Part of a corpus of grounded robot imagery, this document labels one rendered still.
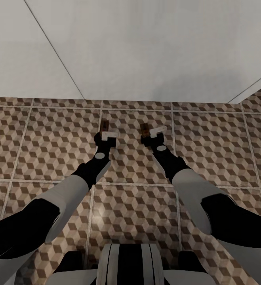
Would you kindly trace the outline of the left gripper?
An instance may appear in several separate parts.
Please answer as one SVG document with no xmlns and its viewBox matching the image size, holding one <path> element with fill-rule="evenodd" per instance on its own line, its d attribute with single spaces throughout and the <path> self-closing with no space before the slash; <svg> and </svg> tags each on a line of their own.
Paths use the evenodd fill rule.
<svg viewBox="0 0 261 285">
<path fill-rule="evenodd" d="M 99 132 L 95 135 L 94 141 L 95 141 L 95 145 L 98 147 L 102 146 L 102 145 L 109 147 L 109 149 L 111 147 L 116 147 L 116 138 L 115 137 L 108 137 L 107 141 L 103 141 L 102 137 L 99 137 Z"/>
</svg>

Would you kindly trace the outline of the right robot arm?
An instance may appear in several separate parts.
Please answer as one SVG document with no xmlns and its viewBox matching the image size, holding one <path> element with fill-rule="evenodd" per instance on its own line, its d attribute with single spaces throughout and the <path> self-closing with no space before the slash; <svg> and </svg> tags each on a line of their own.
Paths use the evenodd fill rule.
<svg viewBox="0 0 261 285">
<path fill-rule="evenodd" d="M 149 130 L 143 138 L 151 146 L 152 159 L 170 180 L 197 228 L 211 234 L 229 254 L 261 285 L 261 216 L 240 207 L 226 192 L 211 184 L 182 157 L 174 156 L 163 144 L 167 127 Z"/>
</svg>

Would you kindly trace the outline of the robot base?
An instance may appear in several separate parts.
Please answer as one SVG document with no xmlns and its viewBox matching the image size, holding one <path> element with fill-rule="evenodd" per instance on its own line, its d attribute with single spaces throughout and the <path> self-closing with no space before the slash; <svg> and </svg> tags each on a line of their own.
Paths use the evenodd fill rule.
<svg viewBox="0 0 261 285">
<path fill-rule="evenodd" d="M 164 285 L 216 285 L 214 279 L 200 264 L 192 251 L 180 251 L 178 270 L 162 264 Z M 81 251 L 68 251 L 45 285 L 96 285 L 98 264 L 89 270 L 82 270 Z"/>
</svg>

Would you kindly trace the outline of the mousetrap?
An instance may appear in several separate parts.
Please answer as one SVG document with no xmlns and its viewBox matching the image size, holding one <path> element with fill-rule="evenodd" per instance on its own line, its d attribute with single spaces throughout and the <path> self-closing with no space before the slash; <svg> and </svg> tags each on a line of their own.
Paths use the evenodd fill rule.
<svg viewBox="0 0 261 285">
<path fill-rule="evenodd" d="M 109 120 L 101 120 L 99 137 L 102 136 L 102 132 L 104 131 L 109 131 Z"/>
<path fill-rule="evenodd" d="M 143 138 L 149 137 L 151 135 L 149 132 L 149 128 L 148 128 L 148 123 L 141 124 L 140 128 L 141 128 L 141 134 L 142 134 Z"/>
</svg>

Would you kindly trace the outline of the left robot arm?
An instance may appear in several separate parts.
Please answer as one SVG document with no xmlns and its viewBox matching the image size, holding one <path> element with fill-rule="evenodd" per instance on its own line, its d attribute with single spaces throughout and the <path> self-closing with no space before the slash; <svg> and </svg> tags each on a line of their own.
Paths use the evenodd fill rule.
<svg viewBox="0 0 261 285">
<path fill-rule="evenodd" d="M 22 211 L 0 220 L 0 285 L 43 244 L 61 233 L 86 194 L 111 166 L 109 149 L 116 147 L 118 132 L 95 135 L 97 152 L 92 160 L 50 190 L 27 203 Z"/>
</svg>

